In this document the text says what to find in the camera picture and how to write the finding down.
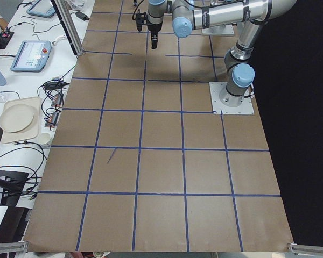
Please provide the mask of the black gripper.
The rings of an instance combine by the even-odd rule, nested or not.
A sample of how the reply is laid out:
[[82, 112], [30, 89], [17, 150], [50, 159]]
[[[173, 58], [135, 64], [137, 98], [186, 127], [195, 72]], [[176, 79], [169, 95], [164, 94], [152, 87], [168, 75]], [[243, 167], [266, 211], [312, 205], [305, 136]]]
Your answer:
[[152, 23], [151, 21], [147, 21], [148, 30], [151, 32], [151, 48], [156, 49], [158, 46], [158, 33], [162, 29], [163, 22], [158, 22], [156, 24]]

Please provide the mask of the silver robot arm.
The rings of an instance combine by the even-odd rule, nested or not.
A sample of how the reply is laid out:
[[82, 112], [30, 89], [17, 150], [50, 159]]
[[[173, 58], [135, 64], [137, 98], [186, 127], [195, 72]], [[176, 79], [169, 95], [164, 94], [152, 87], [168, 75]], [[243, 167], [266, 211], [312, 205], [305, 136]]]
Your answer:
[[195, 30], [243, 24], [236, 44], [224, 57], [228, 82], [219, 93], [222, 104], [236, 108], [247, 98], [245, 92], [255, 77], [254, 69], [247, 62], [262, 28], [294, 5], [295, 1], [278, 0], [222, 1], [209, 6], [196, 6], [193, 1], [149, 1], [147, 12], [137, 12], [133, 18], [139, 31], [147, 26], [153, 49], [157, 48], [158, 33], [166, 13], [172, 16], [173, 32], [178, 38], [186, 38]]

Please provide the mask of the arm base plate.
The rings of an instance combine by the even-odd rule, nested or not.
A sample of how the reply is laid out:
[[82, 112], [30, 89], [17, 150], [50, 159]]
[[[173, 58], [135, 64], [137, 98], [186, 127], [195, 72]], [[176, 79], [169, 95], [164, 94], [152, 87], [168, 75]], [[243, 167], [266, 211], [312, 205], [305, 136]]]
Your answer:
[[214, 114], [254, 115], [249, 90], [242, 96], [232, 96], [227, 92], [226, 82], [209, 82]]
[[202, 29], [203, 35], [213, 35], [221, 37], [233, 37], [235, 35], [233, 26], [229, 25], [218, 25], [210, 28]]

